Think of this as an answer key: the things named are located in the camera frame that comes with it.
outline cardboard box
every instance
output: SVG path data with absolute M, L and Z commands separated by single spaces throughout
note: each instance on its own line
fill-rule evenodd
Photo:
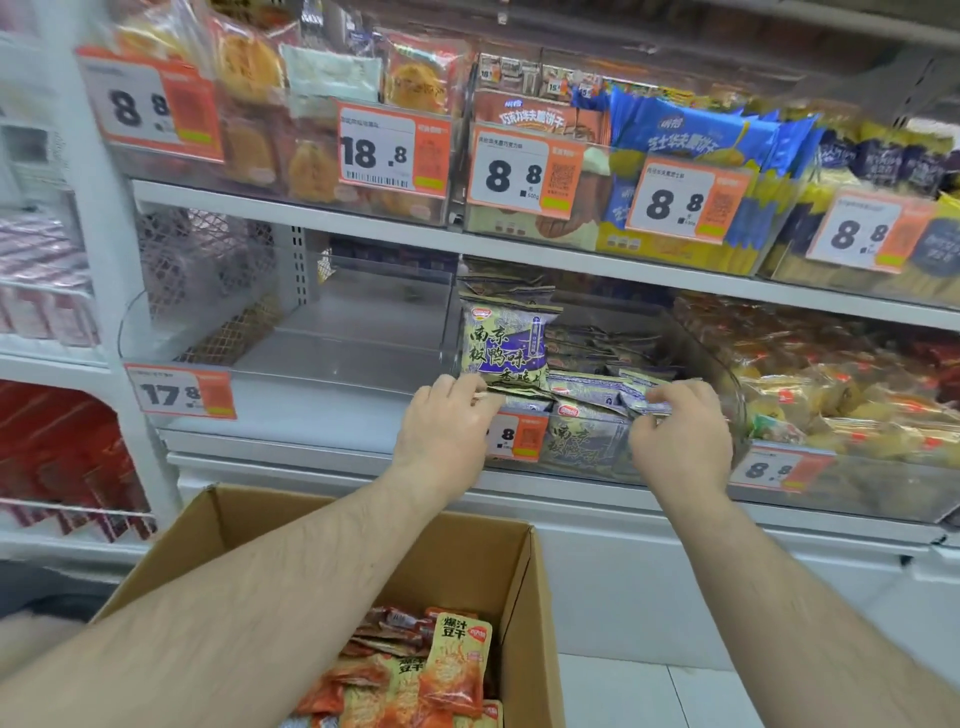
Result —
M 233 485 L 206 489 L 97 619 L 332 501 Z M 477 612 L 497 636 L 499 665 L 493 669 L 498 668 L 505 728 L 565 728 L 550 588 L 540 539 L 529 523 L 442 513 L 424 529 L 375 604 L 417 613 L 430 606 Z

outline brand logo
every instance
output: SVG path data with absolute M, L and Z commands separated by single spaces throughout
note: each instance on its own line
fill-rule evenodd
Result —
M 684 118 L 679 114 L 675 114 L 673 116 L 665 116 L 657 126 L 661 129 L 679 129 L 683 125 Z

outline hand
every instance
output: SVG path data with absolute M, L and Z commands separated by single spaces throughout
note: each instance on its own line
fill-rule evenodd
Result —
M 659 425 L 647 415 L 630 429 L 634 466 L 660 505 L 724 494 L 733 444 L 713 388 L 699 380 L 675 381 L 651 390 L 648 400 L 673 408 Z
M 487 456 L 487 430 L 504 397 L 484 392 L 476 374 L 454 379 L 440 375 L 432 387 L 421 387 L 403 416 L 396 437 L 392 470 L 428 497 L 440 497 L 445 508 L 476 483 Z

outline orange price tag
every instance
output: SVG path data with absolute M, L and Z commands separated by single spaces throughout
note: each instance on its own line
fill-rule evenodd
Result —
M 583 142 L 477 124 L 467 202 L 569 220 L 586 150 Z
M 131 59 L 88 46 L 77 50 L 77 59 L 106 139 L 224 160 L 213 83 L 194 66 Z
M 806 256 L 852 268 L 899 273 L 935 211 L 929 200 L 841 190 Z
M 836 453 L 754 440 L 730 476 L 731 485 L 803 491 L 830 463 Z
M 536 463 L 548 420 L 546 415 L 498 412 L 487 431 L 487 455 Z
M 140 409 L 157 415 L 236 420 L 230 372 L 124 364 Z
M 337 102 L 340 182 L 446 197 L 449 119 Z
M 648 157 L 627 230 L 723 243 L 753 174 L 666 157 Z

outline tiled floor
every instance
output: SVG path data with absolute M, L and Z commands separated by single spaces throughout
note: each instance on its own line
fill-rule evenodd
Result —
M 560 656 L 570 728 L 762 728 L 735 672 Z

